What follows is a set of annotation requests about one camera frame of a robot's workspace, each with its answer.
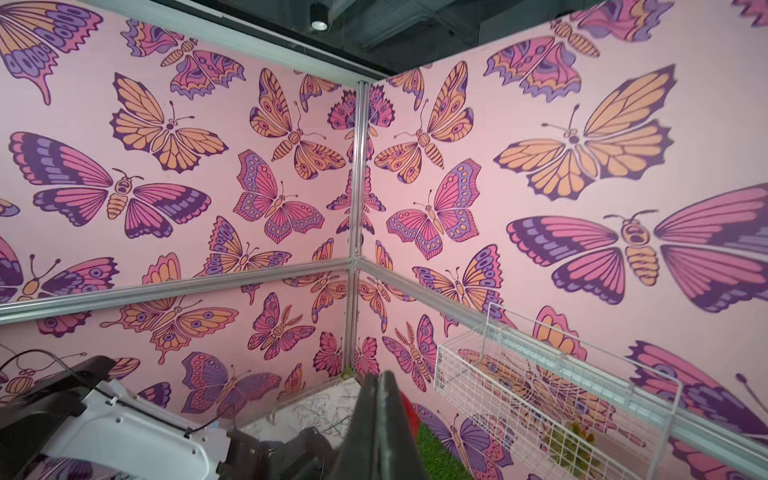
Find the white wire basket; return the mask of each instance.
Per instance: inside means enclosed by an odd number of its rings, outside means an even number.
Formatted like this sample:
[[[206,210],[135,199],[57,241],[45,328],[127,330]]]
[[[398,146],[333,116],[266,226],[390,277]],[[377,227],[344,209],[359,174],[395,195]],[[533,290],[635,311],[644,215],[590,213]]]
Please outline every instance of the white wire basket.
[[[506,310],[488,311],[494,307]],[[669,379],[677,394],[659,399],[490,318],[438,347],[435,390],[541,478],[655,479],[682,383],[557,326],[513,315],[618,359],[628,372]]]

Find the spotlight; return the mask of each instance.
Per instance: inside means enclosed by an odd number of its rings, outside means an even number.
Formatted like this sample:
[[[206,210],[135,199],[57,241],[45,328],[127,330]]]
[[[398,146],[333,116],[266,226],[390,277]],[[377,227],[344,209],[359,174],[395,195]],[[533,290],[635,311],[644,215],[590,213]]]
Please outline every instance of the spotlight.
[[[328,30],[328,7],[322,3],[310,5],[310,25],[317,31]]]

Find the butterfly mural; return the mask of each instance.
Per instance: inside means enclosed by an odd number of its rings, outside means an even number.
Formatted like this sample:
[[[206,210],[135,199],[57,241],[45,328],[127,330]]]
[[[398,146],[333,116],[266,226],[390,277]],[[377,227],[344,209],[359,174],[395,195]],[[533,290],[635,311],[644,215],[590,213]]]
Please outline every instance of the butterfly mural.
[[[109,290],[114,286],[111,282],[112,277],[120,273],[114,258],[94,258],[56,273],[41,285],[42,279],[61,262],[61,259],[56,259],[51,268],[40,276],[35,273],[34,261],[35,255],[31,254],[29,256],[31,279],[25,283],[22,265],[18,261],[16,253],[8,245],[8,242],[0,237],[0,303],[10,301],[22,285],[21,295],[16,301],[32,300],[36,293],[37,298],[46,298]],[[74,332],[76,327],[85,325],[85,320],[90,316],[91,312],[87,311],[50,316],[36,321],[40,333],[61,338],[67,333]]]
[[[101,210],[114,182],[107,171],[86,154],[52,138],[18,131],[11,135],[8,149],[13,161],[32,185],[77,185],[42,190],[32,203],[46,212],[59,212],[76,227],[90,222]],[[151,233],[169,237],[174,228],[158,212],[181,225],[208,209],[210,197],[199,190],[176,184],[146,184],[134,188],[133,179],[123,174],[109,195],[107,217],[114,220],[126,210],[125,235],[136,238]],[[134,197],[128,197],[133,191]]]
[[[313,262],[321,262],[333,258],[333,238],[329,238],[320,245],[312,255]],[[340,276],[333,272],[310,273],[296,278],[283,279],[283,283],[289,286],[309,286],[311,293],[316,293],[312,304],[312,322],[317,323],[320,310],[333,305],[334,300],[341,300],[346,296],[346,280],[339,280]]]
[[[0,5],[0,51],[8,73],[34,83],[50,105],[45,77],[58,64],[56,50],[63,54],[80,50],[103,21],[96,12],[60,2]]]
[[[301,321],[303,315],[290,318],[291,305],[283,310],[280,315],[280,301],[277,295],[272,292],[264,300],[264,311],[253,322],[253,329],[256,330],[248,340],[248,350],[254,350],[261,346],[265,360],[271,360],[280,353],[292,349],[301,339],[308,338],[315,332],[315,327],[309,325],[292,326]]]
[[[288,135],[277,146],[272,154],[272,161],[288,155],[296,146],[293,155],[293,166],[296,172],[304,180],[312,180],[317,177],[318,170],[336,170],[346,165],[344,158],[334,150],[312,141],[302,140],[302,137],[310,135],[301,130],[301,112],[299,123],[293,130],[290,119],[290,110],[286,101],[283,88],[277,81],[277,77],[269,68],[264,68],[259,76],[259,107],[253,107],[250,111],[250,126],[253,130],[266,138],[279,138]]]
[[[20,212],[18,207],[7,200],[0,198],[0,217],[13,217]]]
[[[753,27],[768,26],[768,2],[766,0],[733,0],[731,5],[743,7],[740,13],[742,17],[754,17]]]
[[[517,328],[504,311],[498,308],[503,303],[499,289],[502,288],[504,280],[496,245],[491,244],[478,251],[469,261],[461,279],[458,278],[458,267],[455,270],[455,278],[452,277],[450,270],[446,270],[449,276],[427,266],[414,266],[412,270],[423,286],[480,313],[488,313],[488,308],[491,308],[491,304],[494,303],[491,318]],[[458,325],[458,321],[443,313],[441,315],[444,320],[445,336],[448,336],[448,328],[451,325]]]
[[[294,70],[293,73],[304,75],[304,72],[298,70]],[[331,80],[326,80],[325,78],[316,77],[311,74],[304,75],[304,79],[301,81],[301,86],[299,87],[299,102],[301,103],[301,108],[305,113],[310,111],[308,102],[311,97],[319,97],[324,91],[334,91],[338,87],[341,87],[341,84],[333,83]]]
[[[245,191],[240,195],[234,213],[249,222],[266,217],[264,233],[275,243],[282,242],[293,231],[306,233],[323,226],[325,217],[315,207],[295,200],[286,201],[298,195],[277,192],[275,175],[259,155],[246,150],[238,157],[240,174],[237,180]]]
[[[426,65],[422,65],[422,67],[432,68],[432,63],[429,62]],[[404,71],[401,74],[388,78],[387,83],[395,88],[402,87],[402,91],[406,94],[414,95],[416,99],[413,101],[413,111],[419,110],[419,105],[422,104],[422,99],[424,98],[424,75],[421,68]]]
[[[161,67],[176,64],[177,75],[170,81],[170,91],[193,100],[195,95],[204,97],[212,93],[214,84],[229,88],[234,78],[245,81],[242,65],[212,51],[196,50],[196,38],[184,40],[184,35],[180,33],[132,18],[125,23],[128,31],[122,31],[120,35],[127,41],[131,56],[147,57],[173,49],[160,63]]]
[[[461,460],[472,476],[482,480],[503,480],[504,476],[499,469],[513,464],[509,449],[493,439],[474,419],[467,418],[457,429],[455,425],[458,413],[448,427],[425,406],[415,403],[413,408],[445,449]],[[514,433],[509,428],[502,432],[508,435],[505,439],[514,441],[510,438],[514,437]]]
[[[397,179],[404,184],[411,184],[419,177],[422,171],[422,149],[432,163],[443,168],[442,154],[437,145],[432,143],[432,139],[444,142],[459,141],[469,134],[475,123],[475,114],[471,108],[459,112],[467,98],[467,78],[467,63],[460,61],[448,74],[437,95],[426,133],[421,125],[413,135],[404,133],[415,137],[417,141],[387,148],[376,155],[373,164],[384,170],[398,172]],[[424,108],[428,102],[429,99],[424,102]]]
[[[646,41],[650,30],[659,25],[659,17],[673,2],[646,2],[645,0],[609,0],[588,10],[571,14],[583,29],[594,38],[613,35],[626,41]],[[545,95],[547,102],[581,90],[581,77],[573,69],[576,55],[559,39],[564,39],[579,53],[599,57],[600,50],[586,36],[574,31],[564,18],[550,22],[554,36],[546,35],[524,40],[497,51],[488,57],[488,68],[483,76],[497,72],[503,85],[519,81],[523,94],[532,97]]]
[[[763,445],[768,445],[768,426],[766,423],[718,381],[679,356],[651,343],[638,340],[637,345],[631,346],[630,350],[632,354],[627,356],[628,358],[660,370],[683,383],[680,406],[725,429],[746,435]],[[638,376],[630,378],[635,385],[663,399],[671,401],[675,397],[677,393],[676,383],[643,368],[637,368],[635,372]],[[763,403],[749,387],[746,377],[737,373],[736,379],[744,384],[756,404],[763,407]],[[719,480],[722,478],[749,480],[732,467],[723,465],[674,437],[670,437],[669,442],[674,448],[672,454],[686,462],[690,466],[691,476],[698,480]]]
[[[166,118],[144,84],[115,72],[113,86],[127,111],[121,108],[112,114],[109,124],[114,129],[112,136],[123,143],[125,150],[148,152],[157,158],[163,170],[179,174],[193,170],[201,155],[209,157],[229,150],[213,132],[178,128],[179,120],[194,116],[177,118],[174,103],[169,101],[171,117]]]
[[[382,243],[378,240],[376,241],[376,261],[380,266],[383,266],[387,270],[394,271],[392,258],[389,256],[389,253],[387,253]],[[366,276],[364,280],[360,279],[357,291],[362,299],[368,302],[371,310],[373,310],[373,312],[381,319],[382,333],[386,331],[386,324],[388,321],[386,308],[384,307],[385,302],[392,302],[392,296],[399,298],[403,302],[412,302],[416,300],[408,293],[372,276]]]
[[[344,210],[346,218],[336,229],[336,233],[342,233],[349,230],[349,212],[352,207],[352,171],[349,171],[349,176],[346,179],[346,191],[339,195],[333,202],[328,204],[326,208],[328,210]],[[362,228],[368,230],[372,235],[376,232],[373,229],[373,223],[368,218],[368,214],[371,213],[371,209],[377,212],[386,211],[386,207],[379,201],[379,198],[372,192],[371,187],[371,169],[366,166],[366,178],[363,184],[362,192]]]
[[[278,402],[287,400],[304,390],[306,382],[302,381],[302,374],[303,370],[301,368],[301,363],[298,363],[296,364],[296,368],[294,368],[290,375],[288,375],[285,385],[283,385],[283,391],[277,394]]]
[[[379,374],[379,362],[376,361],[376,339],[367,336],[362,342],[362,346],[355,348],[355,371],[365,376]]]
[[[157,259],[147,274],[141,277],[143,285],[157,285],[183,278],[181,265],[175,253]],[[101,327],[122,325],[136,333],[150,332],[150,342],[159,351],[158,365],[165,363],[165,356],[188,346],[192,339],[215,333],[235,321],[237,310],[212,306],[189,310],[203,300],[183,306],[185,296],[172,296],[148,302],[131,303],[120,308],[121,317],[114,322],[102,322]]]
[[[343,352],[341,341],[336,343],[336,337],[331,332],[320,334],[320,350],[315,354],[313,366],[315,371],[325,370],[328,377],[337,376],[341,373],[343,363]]]
[[[437,343],[433,338],[435,329],[429,317],[422,315],[416,334],[408,322],[406,322],[406,331],[408,336],[395,328],[397,339],[383,336],[382,343],[395,356],[402,371],[410,373],[416,386],[422,392],[426,392],[426,383],[432,383],[432,379],[435,378],[437,363]]]
[[[240,242],[235,227],[221,215],[216,217],[208,247],[213,253],[205,260],[203,270],[195,276],[252,272],[262,268],[285,265],[291,257],[288,252],[275,250],[256,253],[259,247],[254,247],[251,250],[250,243],[246,243],[246,247],[243,248],[243,243]],[[240,287],[243,293],[250,295],[250,305],[253,305],[253,297],[260,285],[261,283],[250,283]]]
[[[576,104],[562,139],[537,138],[519,141],[502,151],[495,163],[516,173],[528,173],[528,186],[550,200],[578,199],[596,180],[640,180],[645,171],[664,163],[672,145],[669,128],[646,120],[664,106],[674,79],[674,65],[631,78],[612,91],[584,126],[584,134],[572,128]]]
[[[584,290],[617,305],[624,298],[624,257],[619,247],[603,247],[621,238],[631,271],[645,286],[656,285],[657,251],[637,216],[657,211],[642,210],[628,219],[606,215],[622,219],[620,233],[572,217],[521,218],[511,222],[507,232],[539,266],[583,253],[557,268],[552,282],[567,292]],[[758,184],[685,207],[662,220],[654,235],[671,242],[660,246],[661,256],[683,294],[700,309],[717,313],[740,301],[768,300],[768,263],[730,253],[736,249],[768,254],[766,230],[768,184]]]
[[[244,376],[250,370],[230,378],[227,367],[218,358],[202,352],[190,353],[181,364],[187,370],[182,383],[192,390],[182,413],[204,413],[218,403],[216,414],[234,419],[248,402],[261,400],[283,380],[274,373]]]
[[[415,242],[416,248],[427,260],[442,252],[442,237],[463,242],[479,235],[475,218],[469,208],[480,196],[477,177],[480,165],[467,159],[445,175],[435,192],[434,202],[429,203],[432,190],[427,195],[423,210],[400,210],[386,221],[387,232],[394,233],[402,242]]]
[[[344,137],[351,140],[355,137],[355,110],[357,105],[357,93],[351,90],[345,90],[341,98],[341,103],[333,105],[331,113],[328,114],[328,123],[333,130],[349,130]],[[387,128],[395,120],[395,109],[392,108],[392,102],[384,97],[384,86],[374,85],[370,90],[368,100],[368,133],[373,137],[378,137],[379,132],[376,127]],[[368,137],[368,147],[366,150],[366,160],[373,158],[373,142]],[[350,162],[355,156],[355,143],[349,145],[346,151],[346,157]]]

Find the artificial grass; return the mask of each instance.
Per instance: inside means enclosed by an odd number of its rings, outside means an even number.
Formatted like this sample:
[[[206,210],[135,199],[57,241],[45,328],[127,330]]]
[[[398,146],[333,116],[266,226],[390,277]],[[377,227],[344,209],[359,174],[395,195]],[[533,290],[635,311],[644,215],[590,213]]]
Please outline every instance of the artificial grass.
[[[424,469],[432,480],[473,480],[462,461],[448,453],[432,430],[423,423],[419,424],[416,446]]]

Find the white floor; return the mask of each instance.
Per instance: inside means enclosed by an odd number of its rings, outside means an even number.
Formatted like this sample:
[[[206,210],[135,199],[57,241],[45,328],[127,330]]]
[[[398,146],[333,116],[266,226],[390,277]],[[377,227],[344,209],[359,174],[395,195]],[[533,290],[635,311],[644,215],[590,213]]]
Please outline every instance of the white floor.
[[[315,427],[333,448],[338,448],[346,435],[359,392],[359,383],[355,379],[347,379],[278,410],[274,418],[269,415],[242,425],[240,430],[262,441],[288,442],[303,429]]]

